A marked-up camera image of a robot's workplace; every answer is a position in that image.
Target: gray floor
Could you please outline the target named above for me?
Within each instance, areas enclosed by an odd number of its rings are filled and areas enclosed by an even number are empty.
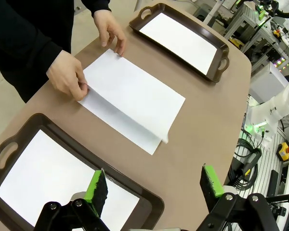
[[[179,8],[193,14],[197,10],[197,6],[189,2],[172,1]],[[198,0],[196,4],[202,3],[213,6],[215,0]],[[113,15],[117,18],[119,23],[126,23],[132,19],[136,0],[111,0],[110,8]],[[82,11],[75,15],[74,27],[72,34],[72,54],[75,55],[86,47],[91,41],[98,37],[98,31],[94,25],[91,17],[91,12],[88,10]],[[225,8],[221,9],[222,13],[228,13]],[[214,24],[213,29],[220,32],[223,28],[217,23]],[[4,131],[6,126],[12,118],[23,108],[24,102],[20,99],[13,86],[8,84],[0,74],[0,134]]]

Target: white paper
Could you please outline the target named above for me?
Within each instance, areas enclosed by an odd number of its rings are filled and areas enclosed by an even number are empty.
[[[161,142],[161,138],[158,138],[152,132],[136,123],[92,89],[80,103],[102,121],[151,155],[153,155]]]
[[[88,85],[132,120],[168,142],[185,98],[112,50],[84,70]]]
[[[94,172],[40,130],[0,186],[0,197],[35,226],[45,203],[66,205],[73,194],[87,190]],[[106,181],[108,196],[101,219],[111,231],[120,231],[139,198]]]
[[[184,25],[160,13],[141,28],[140,32],[174,52],[203,74],[208,73],[217,49]]]

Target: tray handle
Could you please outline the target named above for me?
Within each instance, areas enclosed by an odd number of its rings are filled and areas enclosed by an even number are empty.
[[[225,64],[225,66],[222,68],[222,69],[217,69],[217,71],[216,71],[216,75],[217,76],[221,76],[222,75],[222,73],[228,68],[228,66],[229,66],[229,58],[228,57],[224,57],[224,58],[222,58],[222,60],[226,60],[226,64]]]
[[[5,141],[0,145],[0,155],[1,155],[2,151],[3,151],[10,143],[12,143],[12,142],[17,143],[17,142],[15,141],[14,136],[8,138],[7,140],[5,140]]]
[[[141,15],[146,11],[146,10],[150,10],[151,14],[152,14],[152,7],[151,6],[146,6],[144,8],[142,8],[140,11],[139,11],[139,14],[137,16],[137,18],[141,19],[141,20],[144,20]]]

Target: beige table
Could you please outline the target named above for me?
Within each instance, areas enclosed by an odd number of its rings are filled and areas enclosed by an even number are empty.
[[[219,178],[224,181],[240,133],[251,65],[230,42],[193,16],[188,16],[230,48],[230,65],[216,85],[136,36],[127,24],[123,25],[129,39],[125,58],[186,98],[170,129],[169,143],[161,143],[153,156],[79,103],[55,91],[49,82],[13,119],[0,136],[0,143],[14,135],[31,115],[44,113],[98,157],[163,199],[165,210],[156,229],[181,227],[195,230],[208,213],[199,185],[201,167],[204,163],[214,165]],[[104,51],[96,40],[77,58],[83,67],[87,67]],[[0,222],[0,231],[5,230],[7,228]]]

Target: screw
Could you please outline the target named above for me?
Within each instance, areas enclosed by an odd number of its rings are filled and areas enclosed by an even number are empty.
[[[51,210],[54,210],[54,209],[56,209],[57,208],[57,205],[56,204],[50,204],[50,209]]]
[[[252,196],[251,197],[253,201],[257,202],[258,201],[258,196]]]
[[[80,207],[80,206],[82,206],[82,202],[81,202],[81,201],[76,201],[76,202],[75,202],[75,205],[76,205],[77,207]]]
[[[226,195],[226,200],[227,201],[231,201],[232,199],[233,199],[232,195],[230,195],[230,194]]]

